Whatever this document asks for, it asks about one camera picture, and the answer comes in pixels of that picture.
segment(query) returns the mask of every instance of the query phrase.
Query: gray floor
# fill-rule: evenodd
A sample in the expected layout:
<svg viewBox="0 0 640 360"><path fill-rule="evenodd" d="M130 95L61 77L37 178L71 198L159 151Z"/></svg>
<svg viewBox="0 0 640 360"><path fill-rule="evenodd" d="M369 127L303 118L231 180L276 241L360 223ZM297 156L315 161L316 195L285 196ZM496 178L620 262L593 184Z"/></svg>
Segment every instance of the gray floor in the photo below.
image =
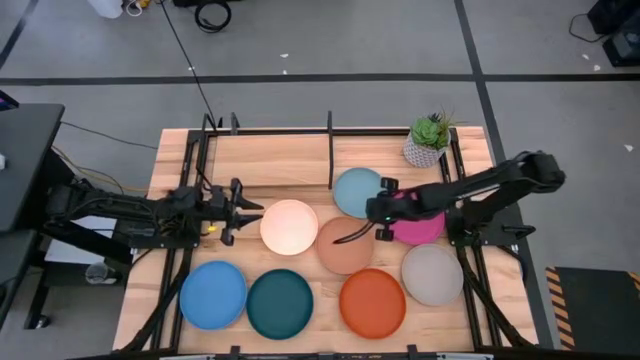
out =
<svg viewBox="0 0 640 360"><path fill-rule="evenodd" d="M0 48L27 2L0 2ZM599 44L568 35L571 16L594 2L465 0L483 71L638 72L612 68ZM168 6L200 75L471 72L453 1L244 0L231 7L229 28L208 35L195 27L188 10ZM584 19L576 31L594 36ZM157 5L138 18L106 20L85 1L40 0L0 69L0 78L128 76L190 76ZM3 90L22 102L63 103L66 121L148 144L157 143L163 128L198 126L205 111L192 84ZM203 90L217 116L234 111L245 127L322 126L327 110L334 111L336 125L408 125L441 107L454 110L462 124L485 124L473 82L205 84ZM640 225L633 221L640 208L634 186L640 148L628 152L624 147L640 147L640 83L489 83L488 90L507 156L542 149L556 155L567 172L567 184L558 193L521 202L525 222L538 228L530 239L538 274L549 265L640 271L640 248L634 244ZM124 184L148 184L155 156L150 150L67 127L56 145L78 164ZM47 303L54 324L24 331L36 278L25 281L0 332L0 358L107 352L122 289L56 291Z"/></svg>

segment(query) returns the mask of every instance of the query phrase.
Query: wooden tabletop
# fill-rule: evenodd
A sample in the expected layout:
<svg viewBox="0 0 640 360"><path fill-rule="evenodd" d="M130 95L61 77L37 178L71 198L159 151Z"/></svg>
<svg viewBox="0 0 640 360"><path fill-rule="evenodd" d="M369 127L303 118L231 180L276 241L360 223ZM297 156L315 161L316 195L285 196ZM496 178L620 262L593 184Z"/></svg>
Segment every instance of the wooden tabletop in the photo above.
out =
<svg viewBox="0 0 640 360"><path fill-rule="evenodd" d="M178 185L187 133L187 129L163 131L151 178L150 198L163 197L168 190ZM491 156L483 129L459 127L458 134L468 175L491 167ZM334 136L334 180L349 168L368 167L383 176L399 179L401 188L441 182L438 166L421 169L407 163L402 155L404 140L405 136ZM316 212L320 226L334 217L344 215L335 206L332 193L326 186L328 173L325 170L328 169L328 162L325 164L325 161L328 160L323 157L324 153L300 148L300 144L308 144L307 149L325 146L324 151L328 152L327 135L296 135L289 138L225 136L212 142L214 143L210 145L207 156L207 173L219 181L235 176L245 184L255 185L245 186L244 194L247 199L260 203L265 208L282 199L303 201ZM298 153L289 154L291 149L296 148L300 149ZM280 152L279 149L286 149L287 152ZM271 156L254 157L261 151L268 151ZM252 157L254 164L238 166L237 161L242 154ZM305 157L315 162L314 167L303 166ZM448 159L450 168L454 169L450 153ZM255 162L262 168L278 169L281 174L276 178L262 178L251 166L256 165ZM259 222L237 231L235 236L233 247L224 246L218 240L219 233L203 238L201 246L194 252L192 269L208 261L227 260L242 270L249 286L260 275L272 269L287 268L296 271L309 282L313 291L312 318L300 334L280 341L260 336L249 324L246 313L227 329L215 332L199 330L184 321L179 348L181 354L228 353L232 345L239 345L242 353L402 352L406 351L407 344L416 344L419 351L470 351L473 348L462 294L453 303L439 307L421 305L407 296L407 315L400 329L386 339L366 340L352 333L340 318L338 294L346 276L336 275L324 268L314 247L296 256L275 254L260 239ZM437 242L453 252L446 234ZM377 241L371 267L384 270L401 281L400 265L410 248L399 242ZM132 270L114 349L121 348L132 339L155 307L165 255L165 250L154 250ZM484 255L496 303L525 338L537 343L518 262L492 247L485 247ZM469 256L469 261L473 265L472 256ZM488 344L486 316L477 299L476 306L483 339ZM174 307L172 305L169 308L165 318L163 346L168 346L169 343Z"/></svg>

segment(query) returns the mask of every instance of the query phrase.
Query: black desk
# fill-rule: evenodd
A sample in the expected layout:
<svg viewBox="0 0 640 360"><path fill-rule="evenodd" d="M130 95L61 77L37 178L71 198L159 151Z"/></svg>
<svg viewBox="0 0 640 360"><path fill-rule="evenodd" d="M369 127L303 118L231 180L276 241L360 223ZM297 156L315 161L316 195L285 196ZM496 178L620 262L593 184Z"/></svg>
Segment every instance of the black desk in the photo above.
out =
<svg viewBox="0 0 640 360"><path fill-rule="evenodd" d="M15 278L3 289L0 327L29 265L43 263L37 248L47 191L73 178L51 150L63 112L64 106L50 104L0 112L0 153L7 159L0 171L0 283Z"/></svg>

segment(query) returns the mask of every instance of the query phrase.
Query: pink plate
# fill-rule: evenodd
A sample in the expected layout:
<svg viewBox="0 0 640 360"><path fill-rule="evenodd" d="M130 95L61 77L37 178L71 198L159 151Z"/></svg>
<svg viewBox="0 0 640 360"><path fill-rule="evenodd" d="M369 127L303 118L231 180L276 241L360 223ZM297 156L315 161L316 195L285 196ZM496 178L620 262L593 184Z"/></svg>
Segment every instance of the pink plate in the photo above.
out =
<svg viewBox="0 0 640 360"><path fill-rule="evenodd" d="M422 245L434 242L444 229L444 213L433 219L421 221L400 220L391 225L396 240L409 245Z"/></svg>

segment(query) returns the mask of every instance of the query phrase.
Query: yellow black hazard stripe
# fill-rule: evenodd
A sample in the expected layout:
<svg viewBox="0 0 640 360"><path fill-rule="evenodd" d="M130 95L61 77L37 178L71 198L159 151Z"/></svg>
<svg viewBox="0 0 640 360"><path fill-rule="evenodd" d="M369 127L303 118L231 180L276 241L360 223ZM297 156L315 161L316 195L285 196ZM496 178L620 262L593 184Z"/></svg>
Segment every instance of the yellow black hazard stripe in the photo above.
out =
<svg viewBox="0 0 640 360"><path fill-rule="evenodd" d="M553 305L558 334L560 335L561 347L563 350L573 350L575 348L575 341L573 340L573 332L569 324L569 313L567 313L567 303L564 301L560 276L554 267L548 267L546 275L549 292L551 293L551 304Z"/></svg>
<svg viewBox="0 0 640 360"><path fill-rule="evenodd" d="M640 291L640 275L630 272L629 276L633 279L633 284L636 286L636 290Z"/></svg>

